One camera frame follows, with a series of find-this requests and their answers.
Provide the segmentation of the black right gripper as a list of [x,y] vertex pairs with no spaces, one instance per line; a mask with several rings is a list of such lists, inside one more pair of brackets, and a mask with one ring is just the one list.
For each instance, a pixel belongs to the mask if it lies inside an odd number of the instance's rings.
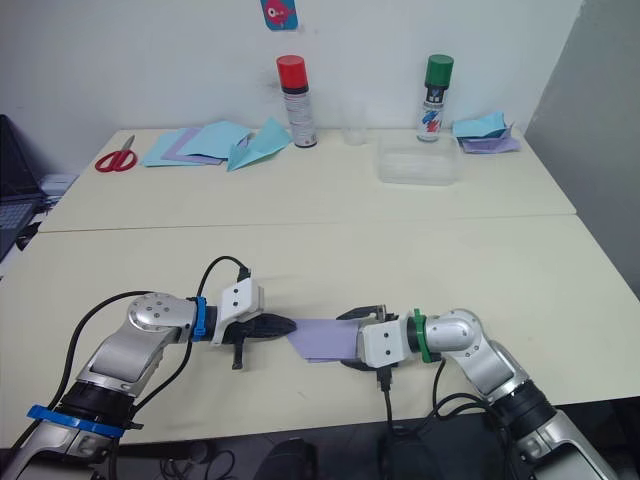
[[[377,323],[391,322],[399,319],[399,315],[394,312],[388,312],[387,307],[384,304],[361,306],[353,308],[336,317],[337,320],[352,320],[367,318],[374,314],[374,318]],[[374,372],[375,367],[370,367],[364,362],[359,360],[341,360],[340,363],[350,369],[360,372]]]

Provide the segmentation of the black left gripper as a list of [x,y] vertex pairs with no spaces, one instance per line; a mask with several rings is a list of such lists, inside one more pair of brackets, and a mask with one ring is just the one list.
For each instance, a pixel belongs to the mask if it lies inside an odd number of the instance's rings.
[[255,321],[249,320],[230,324],[225,330],[222,344],[233,347],[232,368],[242,369],[244,367],[244,343],[253,333],[255,339],[274,340],[287,337],[296,331],[297,324],[295,321],[280,315],[263,313]]

